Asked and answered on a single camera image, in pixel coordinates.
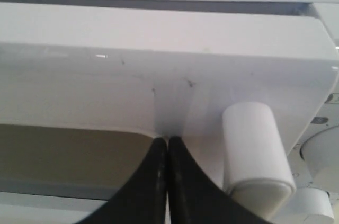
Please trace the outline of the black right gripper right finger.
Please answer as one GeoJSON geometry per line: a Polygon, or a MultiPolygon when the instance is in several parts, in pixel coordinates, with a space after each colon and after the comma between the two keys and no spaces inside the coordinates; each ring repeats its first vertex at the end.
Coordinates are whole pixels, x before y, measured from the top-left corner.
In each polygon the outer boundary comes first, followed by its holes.
{"type": "Polygon", "coordinates": [[[180,137],[168,142],[168,197],[171,223],[268,223],[225,194],[180,137]]]}

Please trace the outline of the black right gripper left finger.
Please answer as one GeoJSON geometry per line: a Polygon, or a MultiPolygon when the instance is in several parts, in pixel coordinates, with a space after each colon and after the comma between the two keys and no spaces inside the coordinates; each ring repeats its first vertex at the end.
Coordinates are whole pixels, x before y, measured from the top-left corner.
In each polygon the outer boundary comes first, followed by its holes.
{"type": "Polygon", "coordinates": [[[166,141],[156,138],[126,184],[79,223],[164,223],[166,161],[166,141]]]}

